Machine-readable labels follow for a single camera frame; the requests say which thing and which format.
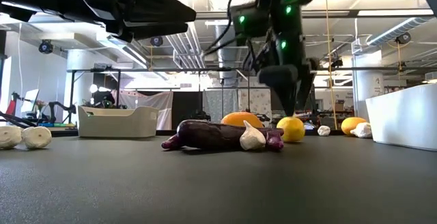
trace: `purple eggplant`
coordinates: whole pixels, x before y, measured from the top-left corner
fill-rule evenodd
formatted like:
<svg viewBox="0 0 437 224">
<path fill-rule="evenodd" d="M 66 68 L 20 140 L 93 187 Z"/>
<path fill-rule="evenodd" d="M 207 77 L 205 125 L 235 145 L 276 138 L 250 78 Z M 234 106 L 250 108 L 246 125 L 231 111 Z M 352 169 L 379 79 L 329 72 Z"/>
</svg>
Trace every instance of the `purple eggplant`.
<svg viewBox="0 0 437 224">
<path fill-rule="evenodd" d="M 168 140 L 161 143 L 161 147 L 166 150 L 179 150 L 182 146 L 184 145 L 178 135 L 173 135 Z"/>
<path fill-rule="evenodd" d="M 275 131 L 283 135 L 282 129 L 257 128 L 264 136 Z M 240 137 L 246 128 L 214 124 L 201 120 L 185 120 L 178 126 L 178 137 L 182 143 L 192 148 L 206 150 L 241 150 Z"/>
<path fill-rule="evenodd" d="M 267 132 L 266 148 L 274 152 L 280 152 L 284 148 L 281 134 L 276 131 Z"/>
</svg>

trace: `white bin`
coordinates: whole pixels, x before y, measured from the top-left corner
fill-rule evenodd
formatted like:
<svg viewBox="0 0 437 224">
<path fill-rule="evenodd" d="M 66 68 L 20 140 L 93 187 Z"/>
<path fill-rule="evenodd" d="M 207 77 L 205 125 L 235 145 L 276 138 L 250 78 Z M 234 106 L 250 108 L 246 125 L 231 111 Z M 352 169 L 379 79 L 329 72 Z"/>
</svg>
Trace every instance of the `white bin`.
<svg viewBox="0 0 437 224">
<path fill-rule="evenodd" d="M 373 140 L 437 150 L 437 84 L 366 99 Z"/>
<path fill-rule="evenodd" d="M 145 138 L 156 135 L 158 109 L 97 109 L 79 106 L 79 136 Z"/>
</svg>

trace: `garlic bulb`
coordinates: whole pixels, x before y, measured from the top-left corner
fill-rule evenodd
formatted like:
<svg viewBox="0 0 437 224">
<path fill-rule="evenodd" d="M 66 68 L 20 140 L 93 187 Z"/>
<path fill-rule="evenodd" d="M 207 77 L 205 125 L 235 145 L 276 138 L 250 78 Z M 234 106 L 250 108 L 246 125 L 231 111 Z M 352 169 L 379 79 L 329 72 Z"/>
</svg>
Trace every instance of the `garlic bulb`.
<svg viewBox="0 0 437 224">
<path fill-rule="evenodd" d="M 0 150 L 12 149 L 21 142 L 21 128 L 0 126 Z"/>
<path fill-rule="evenodd" d="M 330 128 L 328 126 L 320 126 L 317 132 L 320 136 L 329 136 Z"/>
<path fill-rule="evenodd" d="M 266 138 L 256 128 L 244 121 L 246 131 L 240 137 L 240 145 L 244 150 L 256 150 L 266 145 Z"/>
<path fill-rule="evenodd" d="M 45 148 L 52 141 L 52 133 L 45 127 L 26 128 L 21 137 L 29 149 Z"/>
<path fill-rule="evenodd" d="M 370 123 L 362 122 L 356 125 L 356 128 L 354 130 L 351 130 L 350 132 L 358 138 L 371 138 Z"/>
</svg>

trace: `orange fruit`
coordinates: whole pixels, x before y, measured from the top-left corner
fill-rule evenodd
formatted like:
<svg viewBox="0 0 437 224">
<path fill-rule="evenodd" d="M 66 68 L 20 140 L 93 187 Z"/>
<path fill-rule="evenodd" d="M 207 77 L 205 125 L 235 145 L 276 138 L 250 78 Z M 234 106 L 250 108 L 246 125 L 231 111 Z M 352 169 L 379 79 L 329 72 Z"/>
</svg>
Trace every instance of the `orange fruit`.
<svg viewBox="0 0 437 224">
<path fill-rule="evenodd" d="M 341 130 L 344 132 L 345 135 L 352 135 L 350 133 L 351 130 L 354 130 L 356 128 L 356 125 L 367 122 L 365 119 L 360 117 L 349 117 L 344 119 L 344 121 L 341 123 Z"/>
<path fill-rule="evenodd" d="M 258 119 L 258 117 L 252 113 L 241 111 L 241 112 L 233 112 L 227 114 L 222 120 L 222 124 L 233 125 L 233 126 L 244 126 L 244 122 L 247 121 L 250 125 L 255 128 L 262 128 L 262 122 Z"/>
</svg>

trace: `yellow lemon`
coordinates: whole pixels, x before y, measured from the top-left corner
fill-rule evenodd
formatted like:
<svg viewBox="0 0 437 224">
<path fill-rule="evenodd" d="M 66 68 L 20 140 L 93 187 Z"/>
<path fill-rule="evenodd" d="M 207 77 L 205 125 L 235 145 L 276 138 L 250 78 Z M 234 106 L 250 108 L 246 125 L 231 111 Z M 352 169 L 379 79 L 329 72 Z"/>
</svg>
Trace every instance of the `yellow lemon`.
<svg viewBox="0 0 437 224">
<path fill-rule="evenodd" d="M 282 136 L 284 142 L 299 142 L 305 136 L 305 126 L 296 117 L 284 117 L 278 122 L 277 128 L 284 130 L 284 135 Z"/>
</svg>

